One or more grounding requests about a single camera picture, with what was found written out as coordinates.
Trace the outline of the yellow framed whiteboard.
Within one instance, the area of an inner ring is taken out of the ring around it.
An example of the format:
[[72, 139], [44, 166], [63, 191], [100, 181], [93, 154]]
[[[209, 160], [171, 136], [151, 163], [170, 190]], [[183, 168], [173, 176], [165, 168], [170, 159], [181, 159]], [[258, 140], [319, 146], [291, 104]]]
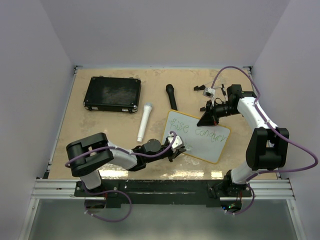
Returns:
[[225, 126], [197, 126], [200, 119], [175, 110], [167, 115], [162, 143], [170, 131], [174, 131], [183, 140], [185, 148], [191, 149], [185, 154], [197, 159], [217, 164], [231, 130]]

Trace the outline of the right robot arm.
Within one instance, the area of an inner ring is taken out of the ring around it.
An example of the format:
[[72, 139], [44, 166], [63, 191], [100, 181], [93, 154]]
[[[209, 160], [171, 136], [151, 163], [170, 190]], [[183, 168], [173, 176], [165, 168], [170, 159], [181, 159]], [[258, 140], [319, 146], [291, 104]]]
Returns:
[[235, 197], [239, 192], [247, 190], [247, 179], [257, 175], [259, 171], [274, 171], [286, 163], [288, 143], [278, 134], [289, 137], [286, 128], [279, 128], [268, 117], [262, 117], [263, 111], [253, 91], [244, 91], [239, 84], [223, 89], [225, 101], [217, 103], [215, 89], [202, 87], [203, 95], [208, 97], [201, 110], [202, 117], [197, 123], [199, 127], [216, 126], [220, 118], [241, 114], [250, 128], [252, 135], [245, 152], [243, 164], [229, 170], [223, 181], [215, 184], [210, 190], [214, 198]]

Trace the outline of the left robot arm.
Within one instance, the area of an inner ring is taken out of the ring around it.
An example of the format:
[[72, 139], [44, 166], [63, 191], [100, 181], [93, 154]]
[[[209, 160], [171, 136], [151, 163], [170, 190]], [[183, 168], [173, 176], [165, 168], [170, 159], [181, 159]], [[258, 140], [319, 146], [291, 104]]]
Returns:
[[100, 132], [66, 146], [69, 168], [73, 177], [79, 178], [83, 188], [92, 196], [99, 196], [104, 184], [99, 168], [106, 164], [121, 167], [129, 172], [144, 169], [148, 163], [167, 158], [172, 162], [186, 151], [180, 136], [171, 131], [164, 143], [150, 139], [132, 149], [124, 149], [108, 140], [107, 135]]

